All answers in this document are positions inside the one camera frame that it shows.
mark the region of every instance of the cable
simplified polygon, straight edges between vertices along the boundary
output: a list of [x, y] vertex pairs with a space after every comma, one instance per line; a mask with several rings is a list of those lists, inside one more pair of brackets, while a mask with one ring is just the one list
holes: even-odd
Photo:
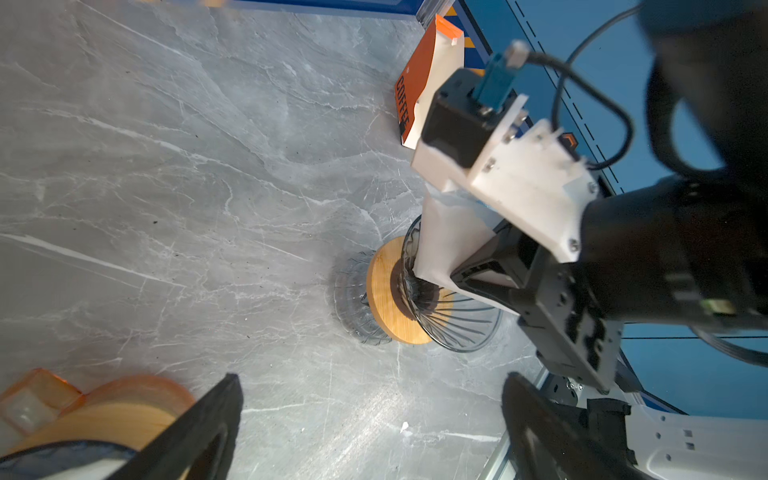
[[672, 120], [674, 109], [679, 101], [680, 95], [664, 80], [658, 62], [654, 62], [645, 97], [645, 120], [651, 150], [659, 163], [683, 178], [702, 184], [725, 181], [727, 176], [724, 168], [716, 170], [694, 168], [680, 159], [680, 155], [677, 154], [672, 141]]
[[707, 345], [711, 346], [715, 350], [719, 350], [728, 356], [733, 357], [736, 360], [742, 362], [751, 363], [757, 366], [768, 366], [768, 353], [758, 352], [757, 350], [745, 349], [742, 346], [735, 345], [731, 342], [712, 335], [709, 332], [705, 332], [695, 326], [689, 327], [690, 331], [695, 333], [697, 337], [702, 339]]
[[[579, 56], [579, 54], [589, 45], [592, 43], [594, 39], [602, 35], [606, 30], [608, 30], [610, 27], [616, 25], [618, 22], [621, 22], [627, 17], [631, 17], [632, 15], [638, 13], [640, 11], [640, 6], [637, 5], [635, 7], [630, 8], [629, 10], [625, 10], [622, 13], [616, 15], [615, 17], [611, 18], [607, 22], [605, 22], [603, 25], [600, 25], [595, 31], [589, 34], [580, 44], [576, 47], [573, 52], [568, 56], [568, 59], [565, 61], [568, 65], [572, 65], [574, 60], [576, 60], [576, 57]], [[563, 75], [560, 77], [560, 80], [558, 81], [558, 87], [554, 92], [554, 102], [552, 104], [552, 130], [557, 130], [560, 126], [560, 99], [563, 95], [563, 91], [565, 90], [565, 81], [568, 78]]]
[[621, 148], [619, 148], [619, 151], [613, 157], [608, 158], [602, 163], [587, 163], [588, 169], [602, 170], [604, 168], [608, 168], [621, 160], [621, 158], [627, 154], [629, 147], [632, 145], [632, 139], [634, 138], [634, 125], [632, 123], [632, 118], [622, 107], [620, 107], [610, 98], [606, 97], [597, 88], [587, 83], [582, 77], [573, 71], [570, 65], [560, 60], [559, 58], [551, 57], [550, 55], [544, 53], [531, 52], [528, 55], [528, 59], [525, 61], [525, 63], [553, 68], [554, 70], [560, 72], [561, 76], [568, 76], [576, 83], [576, 85], [586, 91], [590, 96], [592, 96], [592, 98], [602, 103], [603, 106], [605, 106], [608, 110], [614, 112], [614, 114], [616, 114], [616, 116], [619, 117], [622, 122], [624, 122], [624, 126], [627, 128], [627, 136], [624, 138], [624, 143], [621, 145]]

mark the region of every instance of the wooden disc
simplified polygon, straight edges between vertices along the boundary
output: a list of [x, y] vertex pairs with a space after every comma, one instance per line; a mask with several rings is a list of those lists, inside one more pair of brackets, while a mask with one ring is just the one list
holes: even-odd
[[397, 307], [392, 296], [392, 270], [400, 260], [402, 241], [397, 237], [379, 248], [368, 266], [366, 291], [376, 323], [393, 339], [414, 345], [432, 341], [419, 322], [408, 318]]

